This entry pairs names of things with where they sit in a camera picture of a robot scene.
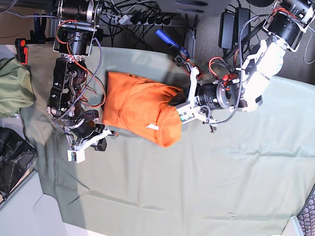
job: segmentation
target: white bracket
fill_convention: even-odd
[[[71,147],[67,151],[68,152],[68,161],[73,161],[76,159],[77,163],[81,163],[85,161],[85,149],[87,149],[89,146],[93,145],[94,143],[97,143],[99,140],[105,138],[106,136],[112,134],[112,131],[109,129],[104,129],[103,132],[97,136],[94,136],[90,140],[87,140],[86,142],[82,143],[80,146],[75,146],[75,150],[73,150]]]

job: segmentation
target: blue handle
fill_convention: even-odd
[[[173,39],[171,39],[171,37],[162,29],[158,29],[156,31],[156,35],[158,37],[160,37],[160,39],[162,39],[165,43],[170,44],[176,48],[179,48],[179,45],[177,43],[175,43],[175,41]]]

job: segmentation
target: screw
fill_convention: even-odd
[[[70,74],[71,77],[76,76],[76,72],[75,71],[70,71],[69,74]]]
[[[50,109],[50,112],[51,112],[51,114],[52,114],[53,116],[57,115],[57,109],[54,108],[54,107],[52,107],[52,108]]]

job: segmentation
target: green fabric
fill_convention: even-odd
[[[0,118],[14,117],[23,107],[33,104],[30,72],[13,59],[0,61]]]

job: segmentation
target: black bag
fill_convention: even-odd
[[[34,147],[15,131],[0,127],[0,194],[4,199],[36,158]]]

